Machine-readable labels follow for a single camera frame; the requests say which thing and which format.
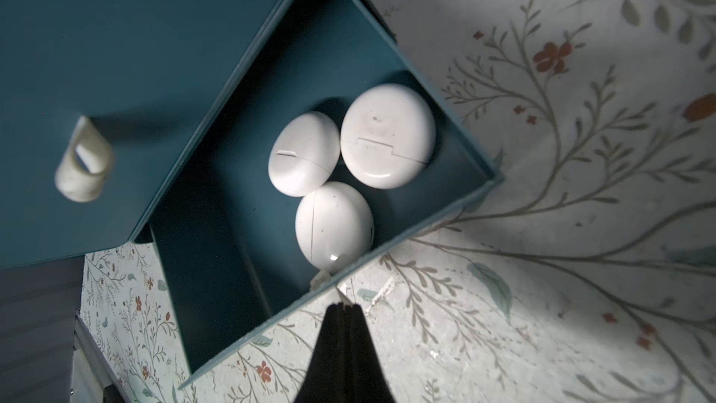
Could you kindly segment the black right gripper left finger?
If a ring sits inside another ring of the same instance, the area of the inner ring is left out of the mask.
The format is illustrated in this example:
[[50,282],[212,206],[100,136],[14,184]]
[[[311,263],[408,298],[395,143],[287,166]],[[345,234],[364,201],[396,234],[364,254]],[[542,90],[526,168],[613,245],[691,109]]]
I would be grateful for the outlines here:
[[346,397],[346,328],[343,303],[331,304],[324,314],[306,377],[295,402],[348,402]]

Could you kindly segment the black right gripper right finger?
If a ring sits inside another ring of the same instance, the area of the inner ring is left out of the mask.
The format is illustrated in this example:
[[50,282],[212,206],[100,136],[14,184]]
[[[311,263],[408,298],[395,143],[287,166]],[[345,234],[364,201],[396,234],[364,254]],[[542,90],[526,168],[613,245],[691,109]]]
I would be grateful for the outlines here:
[[359,305],[348,308],[348,347],[348,401],[395,402]]

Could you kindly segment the white earphone case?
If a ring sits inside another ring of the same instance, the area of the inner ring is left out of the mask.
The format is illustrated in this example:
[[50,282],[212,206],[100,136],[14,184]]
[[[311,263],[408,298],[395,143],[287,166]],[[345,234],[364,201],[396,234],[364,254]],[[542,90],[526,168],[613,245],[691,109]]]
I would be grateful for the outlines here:
[[268,159],[268,177],[282,194],[304,197],[328,181],[339,156],[336,123],[320,112],[305,113],[293,119],[276,139]]
[[378,190],[415,179],[436,145],[436,122],[427,102],[412,89],[383,84],[359,95],[340,130],[341,154],[350,173]]
[[367,200],[358,190],[330,181],[302,198],[295,229],[307,261],[334,275],[371,250],[375,223]]

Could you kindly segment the teal bottom drawer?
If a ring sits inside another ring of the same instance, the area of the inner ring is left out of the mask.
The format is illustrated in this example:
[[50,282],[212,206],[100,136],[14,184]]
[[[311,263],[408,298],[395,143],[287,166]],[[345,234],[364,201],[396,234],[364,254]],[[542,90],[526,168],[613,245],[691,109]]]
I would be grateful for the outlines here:
[[499,181],[365,0],[286,0],[149,220],[187,384]]

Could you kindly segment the teal drawer cabinet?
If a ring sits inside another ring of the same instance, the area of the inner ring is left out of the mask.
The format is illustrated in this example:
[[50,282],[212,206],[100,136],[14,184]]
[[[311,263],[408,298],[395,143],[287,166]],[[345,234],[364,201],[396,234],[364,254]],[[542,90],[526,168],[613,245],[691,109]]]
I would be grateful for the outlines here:
[[[1,0],[2,266],[127,242],[278,1]],[[88,203],[54,181],[81,117],[115,157]]]

